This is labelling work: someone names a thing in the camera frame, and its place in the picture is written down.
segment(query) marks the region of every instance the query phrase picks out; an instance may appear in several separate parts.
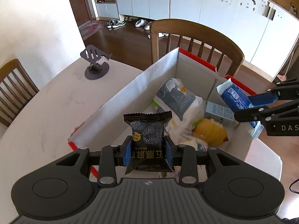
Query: doorway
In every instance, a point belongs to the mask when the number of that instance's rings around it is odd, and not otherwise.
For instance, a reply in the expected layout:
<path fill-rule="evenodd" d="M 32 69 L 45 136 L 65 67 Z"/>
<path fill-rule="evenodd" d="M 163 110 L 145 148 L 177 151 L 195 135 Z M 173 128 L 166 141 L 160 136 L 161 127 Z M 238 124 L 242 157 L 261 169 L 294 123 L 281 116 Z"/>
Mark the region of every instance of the doorway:
<path fill-rule="evenodd" d="M 92 20 L 87 0 L 70 0 L 70 4 L 79 28 Z"/>

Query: cable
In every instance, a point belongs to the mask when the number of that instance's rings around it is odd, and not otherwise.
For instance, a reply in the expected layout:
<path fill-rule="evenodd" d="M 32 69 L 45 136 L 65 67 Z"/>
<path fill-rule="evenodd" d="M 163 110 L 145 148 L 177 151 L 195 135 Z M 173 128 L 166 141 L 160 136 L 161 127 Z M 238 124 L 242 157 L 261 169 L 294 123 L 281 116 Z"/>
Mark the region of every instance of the cable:
<path fill-rule="evenodd" d="M 297 182 L 299 182 L 299 179 L 297 179 L 297 180 L 295 180 L 294 182 L 292 182 L 291 185 L 290 185 L 290 188 L 289 188 L 289 190 L 290 190 L 291 192 L 295 193 L 295 194 L 299 194 L 299 192 L 296 191 L 296 190 L 293 190 L 293 189 L 292 189 L 292 186 L 293 186 L 295 183 L 297 183 Z"/>

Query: black snack package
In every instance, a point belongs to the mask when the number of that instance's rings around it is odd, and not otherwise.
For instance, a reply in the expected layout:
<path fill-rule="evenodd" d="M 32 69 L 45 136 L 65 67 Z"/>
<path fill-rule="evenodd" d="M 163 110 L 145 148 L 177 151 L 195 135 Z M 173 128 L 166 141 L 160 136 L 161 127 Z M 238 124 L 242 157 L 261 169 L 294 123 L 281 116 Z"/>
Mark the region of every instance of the black snack package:
<path fill-rule="evenodd" d="M 172 118 L 171 111 L 125 114 L 124 121 L 132 127 L 131 160 L 125 174 L 132 170 L 174 172 L 165 156 L 164 123 Z"/>

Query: brown door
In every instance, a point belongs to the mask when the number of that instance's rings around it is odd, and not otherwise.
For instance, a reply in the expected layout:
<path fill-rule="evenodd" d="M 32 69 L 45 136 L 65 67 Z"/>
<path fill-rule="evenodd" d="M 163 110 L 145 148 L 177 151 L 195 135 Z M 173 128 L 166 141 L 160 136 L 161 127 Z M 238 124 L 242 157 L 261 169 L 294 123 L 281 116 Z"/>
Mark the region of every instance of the brown door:
<path fill-rule="evenodd" d="M 85 0 L 70 0 L 70 3 L 78 26 L 91 19 Z"/>

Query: snack wrapper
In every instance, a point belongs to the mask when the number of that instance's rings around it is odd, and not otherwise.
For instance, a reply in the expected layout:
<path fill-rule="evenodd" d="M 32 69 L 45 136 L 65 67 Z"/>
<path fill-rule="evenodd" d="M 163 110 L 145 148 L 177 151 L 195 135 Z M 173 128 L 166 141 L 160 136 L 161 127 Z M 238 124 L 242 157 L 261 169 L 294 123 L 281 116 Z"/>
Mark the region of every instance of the snack wrapper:
<path fill-rule="evenodd" d="M 217 91 L 220 94 L 223 101 L 229 106 L 229 108 L 235 113 L 242 109 L 253 108 L 253 104 L 249 98 L 243 93 L 243 91 L 234 83 L 231 79 L 217 87 Z M 246 129 L 250 133 L 253 139 L 257 139 L 261 134 L 264 126 L 260 121 L 247 122 Z"/>
<path fill-rule="evenodd" d="M 172 111 L 172 119 L 165 126 L 174 144 L 192 141 L 194 124 L 204 117 L 205 101 L 198 96 L 187 96 L 179 79 L 168 80 L 153 100 L 156 111 Z"/>
<path fill-rule="evenodd" d="M 125 174 L 132 170 L 174 172 L 166 160 L 164 142 L 164 123 L 171 118 L 171 111 L 124 115 L 124 121 L 132 128 L 131 160 Z"/>

